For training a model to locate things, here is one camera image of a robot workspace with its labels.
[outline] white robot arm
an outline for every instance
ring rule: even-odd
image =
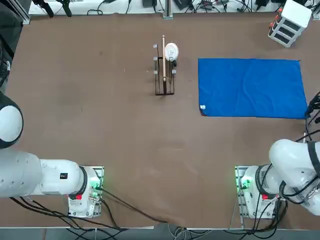
[[[250,166],[241,186],[250,218],[272,218],[277,197],[301,204],[320,216],[320,142],[298,143],[287,139],[275,142],[269,151],[270,166]]]
[[[97,187],[103,167],[79,166],[64,159],[39,159],[12,146],[21,136],[24,121],[19,107],[0,92],[0,198],[29,195],[68,195],[68,214],[92,218],[101,214]]]

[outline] wooden stick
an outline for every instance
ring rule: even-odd
[[[163,81],[164,82],[167,80],[167,78],[166,78],[166,53],[165,53],[165,47],[166,47],[166,37],[165,37],[165,35],[162,35],[162,69],[163,69]]]

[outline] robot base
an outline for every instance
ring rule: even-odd
[[[103,166],[83,166],[87,174],[87,184],[82,195],[77,195],[76,199],[68,196],[68,215],[78,218],[94,218],[101,215],[102,191],[95,189],[103,187],[104,167]]]
[[[256,186],[256,171],[258,166],[236,166],[235,176],[238,189],[238,203],[240,207],[240,214],[243,217],[254,219],[260,218],[261,212],[265,207],[271,203],[267,209],[263,212],[262,219],[272,219],[274,215],[274,209],[276,206],[276,198],[263,199],[262,195]]]

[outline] brown tabletop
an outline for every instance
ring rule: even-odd
[[[104,166],[105,187],[154,217],[188,228],[228,228],[237,194],[234,167],[269,163],[272,143],[300,137],[304,121],[201,116],[198,58],[301,60],[309,101],[320,90],[320,22],[311,22],[286,49],[268,38],[274,16],[33,19],[21,33],[6,92],[24,114],[24,132],[14,147],[44,159]],[[179,47],[176,92],[166,97],[154,96],[153,44],[161,45],[162,35]],[[61,196],[36,199],[53,210],[68,207]],[[65,226],[0,201],[1,227]],[[109,202],[120,226],[155,224]],[[105,210],[93,220],[110,224]],[[318,221],[290,204],[281,227],[319,229]],[[231,227],[241,227],[238,209]]]

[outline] blue towel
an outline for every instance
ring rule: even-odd
[[[199,58],[198,86],[204,116],[305,118],[297,60]]]

